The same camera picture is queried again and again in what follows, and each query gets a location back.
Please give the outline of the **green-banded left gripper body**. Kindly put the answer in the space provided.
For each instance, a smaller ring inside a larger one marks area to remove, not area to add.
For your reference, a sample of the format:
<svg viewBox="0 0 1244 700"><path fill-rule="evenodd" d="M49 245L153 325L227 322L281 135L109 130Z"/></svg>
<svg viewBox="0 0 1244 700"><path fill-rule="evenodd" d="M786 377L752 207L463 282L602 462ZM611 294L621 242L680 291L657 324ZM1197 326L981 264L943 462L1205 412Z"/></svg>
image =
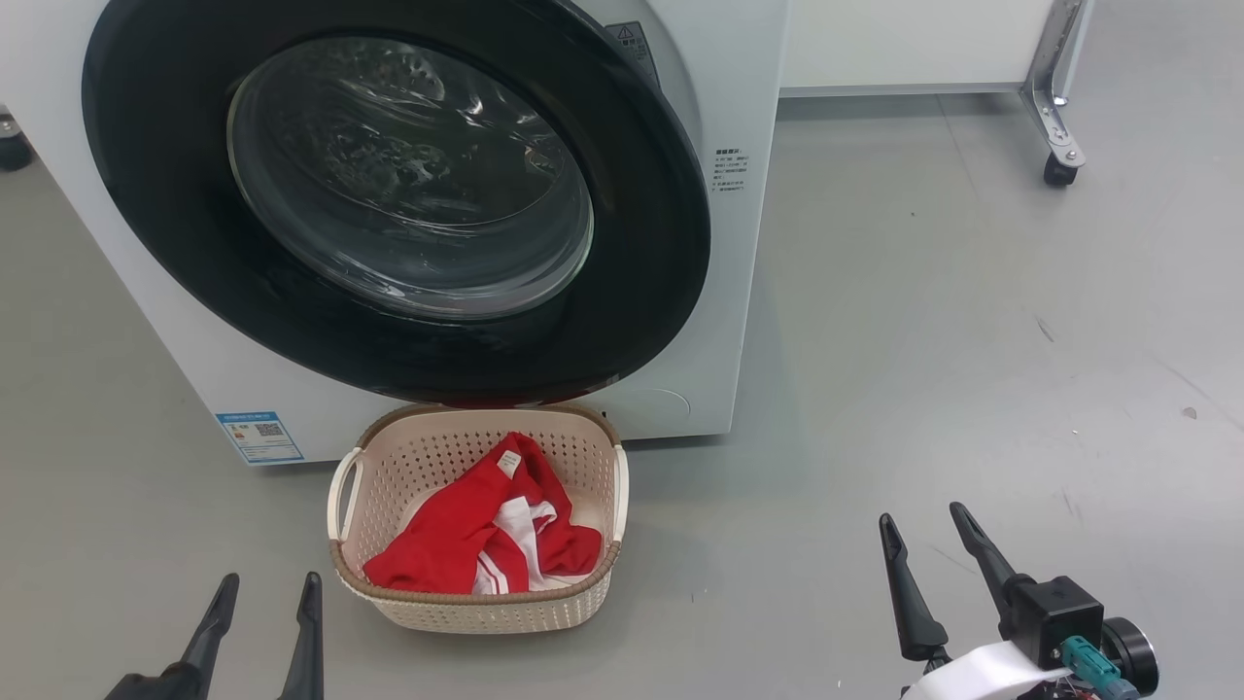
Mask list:
<svg viewBox="0 0 1244 700"><path fill-rule="evenodd" d="M106 700L199 699L202 671L188 663L173 663L160 675L124 674L104 695Z"/></svg>

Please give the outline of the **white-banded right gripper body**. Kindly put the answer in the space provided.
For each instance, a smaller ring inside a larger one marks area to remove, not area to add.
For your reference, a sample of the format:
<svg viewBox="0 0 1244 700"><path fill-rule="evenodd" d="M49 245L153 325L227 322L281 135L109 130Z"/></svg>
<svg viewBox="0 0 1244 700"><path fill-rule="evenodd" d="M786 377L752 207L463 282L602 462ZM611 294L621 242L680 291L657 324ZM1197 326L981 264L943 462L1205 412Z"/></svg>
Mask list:
<svg viewBox="0 0 1244 700"><path fill-rule="evenodd" d="M1044 670L1010 642L977 647L927 673L906 688L902 699L1018 699L1040 683L1057 681L1071 671L1057 665Z"/></svg>

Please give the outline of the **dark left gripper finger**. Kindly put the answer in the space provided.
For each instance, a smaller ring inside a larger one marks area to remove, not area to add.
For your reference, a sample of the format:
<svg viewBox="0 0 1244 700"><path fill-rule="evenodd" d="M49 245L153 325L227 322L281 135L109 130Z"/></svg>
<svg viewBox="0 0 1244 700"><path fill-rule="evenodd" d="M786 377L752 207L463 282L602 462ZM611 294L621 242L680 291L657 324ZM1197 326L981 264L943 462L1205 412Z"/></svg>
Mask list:
<svg viewBox="0 0 1244 700"><path fill-rule="evenodd" d="M279 699L323 699L323 579L307 572L294 613L299 634L294 642L292 663Z"/></svg>
<svg viewBox="0 0 1244 700"><path fill-rule="evenodd" d="M207 698L221 640L229 633L238 599L240 576L229 573L221 577L210 604L197 625L187 652L180 656L180 665L192 679L192 691L188 698Z"/></svg>

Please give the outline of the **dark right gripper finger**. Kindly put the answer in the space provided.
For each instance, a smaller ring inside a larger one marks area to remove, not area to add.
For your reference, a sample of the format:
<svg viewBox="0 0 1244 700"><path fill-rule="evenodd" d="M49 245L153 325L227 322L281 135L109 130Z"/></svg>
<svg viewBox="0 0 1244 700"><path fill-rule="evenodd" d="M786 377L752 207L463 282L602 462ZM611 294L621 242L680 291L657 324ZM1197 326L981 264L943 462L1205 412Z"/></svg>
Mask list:
<svg viewBox="0 0 1244 700"><path fill-rule="evenodd" d="M979 569L982 569L991 603L994 603L999 615L999 623L1013 624L1013 593L1018 591L1019 586L1031 584L1033 577L1015 571L965 505L950 502L948 509L952 523L955 523L955 532L958 532L967 553L977 560Z"/></svg>
<svg viewBox="0 0 1244 700"><path fill-rule="evenodd" d="M916 663L950 663L945 625L934 619L921 594L908 567L908 550L889 513L880 515L880 537L901 655Z"/></svg>

